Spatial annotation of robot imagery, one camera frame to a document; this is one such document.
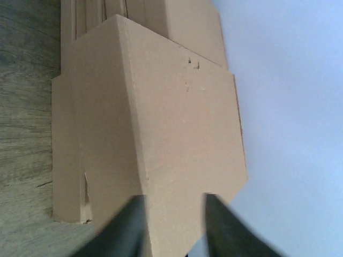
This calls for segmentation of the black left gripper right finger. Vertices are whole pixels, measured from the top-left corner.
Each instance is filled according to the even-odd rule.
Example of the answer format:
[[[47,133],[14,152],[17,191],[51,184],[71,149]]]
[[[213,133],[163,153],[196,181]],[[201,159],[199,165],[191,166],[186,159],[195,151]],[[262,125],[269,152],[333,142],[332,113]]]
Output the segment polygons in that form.
[[[249,230],[216,194],[205,193],[205,234],[209,256],[282,256]]]

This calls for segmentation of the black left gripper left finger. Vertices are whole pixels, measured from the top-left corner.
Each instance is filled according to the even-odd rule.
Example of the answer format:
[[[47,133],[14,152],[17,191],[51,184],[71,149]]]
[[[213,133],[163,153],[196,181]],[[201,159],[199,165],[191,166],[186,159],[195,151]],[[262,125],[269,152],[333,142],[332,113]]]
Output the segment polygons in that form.
[[[134,195],[106,226],[72,256],[144,256],[145,196]]]

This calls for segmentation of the brown cardboard box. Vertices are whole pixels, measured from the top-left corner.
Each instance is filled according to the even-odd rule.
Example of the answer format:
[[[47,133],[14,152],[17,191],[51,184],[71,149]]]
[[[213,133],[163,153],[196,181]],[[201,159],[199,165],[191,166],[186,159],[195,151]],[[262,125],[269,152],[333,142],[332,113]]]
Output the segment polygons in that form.
[[[146,196],[147,256],[185,256],[203,193],[248,181],[234,76],[116,15],[70,48],[81,163],[96,229]]]

